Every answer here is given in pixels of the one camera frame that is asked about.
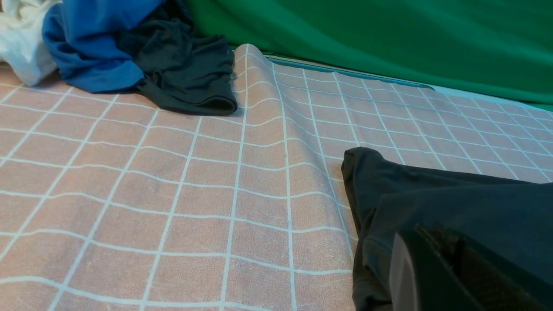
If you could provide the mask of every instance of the white towel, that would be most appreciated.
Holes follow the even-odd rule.
[[[7,62],[29,86],[56,69],[42,40],[42,23],[48,9],[60,0],[2,0],[0,61]]]

